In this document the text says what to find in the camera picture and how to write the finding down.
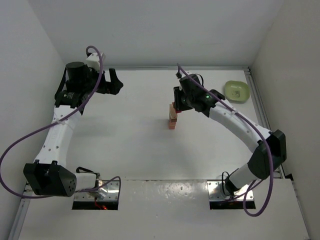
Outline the natural wood long block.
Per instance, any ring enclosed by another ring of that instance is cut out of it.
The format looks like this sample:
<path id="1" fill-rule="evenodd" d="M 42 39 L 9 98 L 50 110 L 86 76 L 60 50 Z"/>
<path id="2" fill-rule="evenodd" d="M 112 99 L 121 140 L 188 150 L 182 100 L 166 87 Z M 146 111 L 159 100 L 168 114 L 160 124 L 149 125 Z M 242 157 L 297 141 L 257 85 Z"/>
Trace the natural wood long block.
<path id="1" fill-rule="evenodd" d="M 173 105 L 172 103 L 169 105 L 169 114 L 176 114 L 174 108 L 173 108 Z"/>

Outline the natural wood cube block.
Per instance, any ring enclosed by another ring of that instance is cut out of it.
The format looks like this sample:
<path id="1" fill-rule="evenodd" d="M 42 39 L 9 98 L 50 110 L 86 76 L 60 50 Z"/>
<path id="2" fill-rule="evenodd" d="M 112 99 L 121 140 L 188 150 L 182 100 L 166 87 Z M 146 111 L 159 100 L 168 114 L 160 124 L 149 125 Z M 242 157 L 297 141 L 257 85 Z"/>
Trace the natural wood cube block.
<path id="1" fill-rule="evenodd" d="M 178 118 L 178 115 L 177 114 L 169 114 L 169 118 L 171 119 L 171 120 L 174 120 L 174 119 L 177 119 Z"/>

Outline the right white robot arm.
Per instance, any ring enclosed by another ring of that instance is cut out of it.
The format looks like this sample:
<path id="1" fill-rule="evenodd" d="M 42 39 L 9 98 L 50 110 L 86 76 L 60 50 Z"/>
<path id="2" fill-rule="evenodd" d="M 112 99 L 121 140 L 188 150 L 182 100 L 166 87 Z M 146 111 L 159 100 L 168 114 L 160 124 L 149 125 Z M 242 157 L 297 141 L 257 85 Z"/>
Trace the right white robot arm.
<path id="1" fill-rule="evenodd" d="M 226 178 L 223 190 L 233 195 L 244 185 L 270 176 L 269 163 L 277 169 L 287 159 L 286 136 L 270 131 L 247 119 L 231 105 L 223 94 L 200 85 L 196 74 L 176 73 L 179 86 L 174 87 L 173 106 L 178 112 L 194 109 L 220 123 L 238 137 L 252 152 L 249 161 Z"/>

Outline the magenta roof block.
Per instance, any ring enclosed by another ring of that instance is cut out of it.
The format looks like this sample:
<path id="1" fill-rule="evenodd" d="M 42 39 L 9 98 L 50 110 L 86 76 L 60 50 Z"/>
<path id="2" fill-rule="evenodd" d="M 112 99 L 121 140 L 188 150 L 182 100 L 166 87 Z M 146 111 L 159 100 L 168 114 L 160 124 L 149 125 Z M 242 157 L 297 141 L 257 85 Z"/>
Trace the magenta roof block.
<path id="1" fill-rule="evenodd" d="M 182 112 L 181 110 L 178 110 L 178 109 L 177 109 L 175 102 L 172 102 L 172 106 L 173 106 L 173 109 L 174 109 L 174 111 L 175 111 L 176 114 L 179 114 L 179 113 Z"/>

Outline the orange cube block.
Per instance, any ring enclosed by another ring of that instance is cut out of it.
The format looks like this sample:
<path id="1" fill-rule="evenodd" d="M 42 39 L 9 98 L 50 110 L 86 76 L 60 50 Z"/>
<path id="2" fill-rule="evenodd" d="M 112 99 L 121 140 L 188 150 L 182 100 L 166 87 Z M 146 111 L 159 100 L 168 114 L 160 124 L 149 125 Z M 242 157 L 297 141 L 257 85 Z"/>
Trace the orange cube block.
<path id="1" fill-rule="evenodd" d="M 174 130 L 175 127 L 176 127 L 176 123 L 175 123 L 175 122 L 172 122 L 172 123 L 169 123 L 169 124 L 168 124 L 168 128 L 169 128 L 170 130 Z"/>

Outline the green plastic bowl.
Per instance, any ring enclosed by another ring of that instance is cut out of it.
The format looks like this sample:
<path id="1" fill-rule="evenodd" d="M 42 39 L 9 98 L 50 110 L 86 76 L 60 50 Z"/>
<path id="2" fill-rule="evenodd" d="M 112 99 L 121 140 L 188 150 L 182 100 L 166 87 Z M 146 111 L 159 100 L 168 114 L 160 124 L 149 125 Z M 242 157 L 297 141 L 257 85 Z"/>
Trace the green plastic bowl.
<path id="1" fill-rule="evenodd" d="M 243 104 L 250 98 L 250 88 L 242 81 L 227 81 L 224 85 L 225 98 L 230 102 Z"/>

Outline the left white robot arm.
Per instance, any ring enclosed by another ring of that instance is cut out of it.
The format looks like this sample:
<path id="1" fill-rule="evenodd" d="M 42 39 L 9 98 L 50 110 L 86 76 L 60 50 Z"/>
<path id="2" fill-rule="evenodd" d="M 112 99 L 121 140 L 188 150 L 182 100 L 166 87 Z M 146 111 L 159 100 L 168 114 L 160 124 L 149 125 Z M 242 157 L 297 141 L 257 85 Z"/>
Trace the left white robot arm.
<path id="1" fill-rule="evenodd" d="M 80 167 L 75 172 L 67 169 L 67 152 L 73 132 L 84 113 L 81 104 L 95 86 L 100 94 L 117 95 L 123 83 L 115 69 L 109 68 L 110 80 L 104 72 L 83 62 L 70 62 L 54 95 L 52 123 L 43 147 L 33 163 L 24 166 L 23 174 L 34 194 L 43 197 L 71 197 L 76 192 L 98 190 L 100 174 Z"/>

